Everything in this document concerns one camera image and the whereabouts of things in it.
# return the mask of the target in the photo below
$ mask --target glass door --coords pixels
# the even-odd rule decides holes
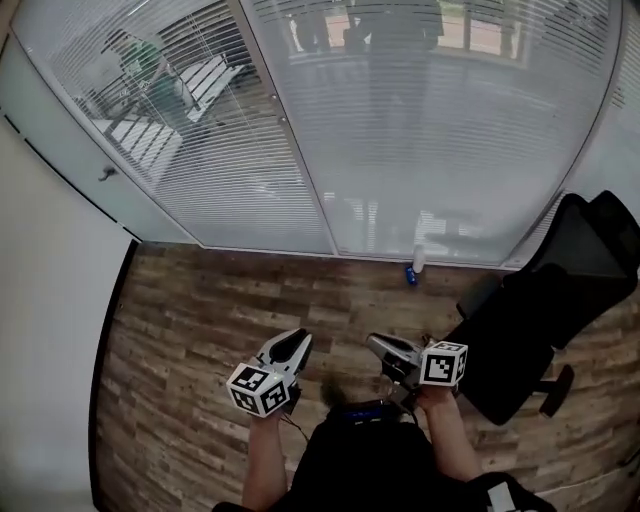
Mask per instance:
[[[500,264],[571,168],[607,0],[241,0],[342,254]]]

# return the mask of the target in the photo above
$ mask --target white bottle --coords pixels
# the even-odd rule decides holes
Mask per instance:
[[[427,254],[423,245],[416,245],[413,249],[413,271],[416,274],[422,272],[425,262],[427,261]]]

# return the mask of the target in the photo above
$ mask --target door handle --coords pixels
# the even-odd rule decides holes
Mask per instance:
[[[98,178],[98,181],[107,181],[111,176],[118,174],[118,171],[116,171],[113,167],[105,167],[102,172],[104,174],[102,175],[102,178]]]

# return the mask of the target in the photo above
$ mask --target fiducial marker cube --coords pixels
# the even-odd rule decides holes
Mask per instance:
[[[467,345],[440,341],[422,353],[420,383],[430,386],[455,386],[464,376]]]
[[[284,376],[241,363],[227,381],[227,390],[238,409],[266,418],[289,401]]]

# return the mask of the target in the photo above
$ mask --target hand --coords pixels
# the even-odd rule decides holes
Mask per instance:
[[[436,405],[450,403],[452,400],[454,398],[451,388],[445,386],[422,386],[416,398],[418,406],[423,411],[428,411]]]

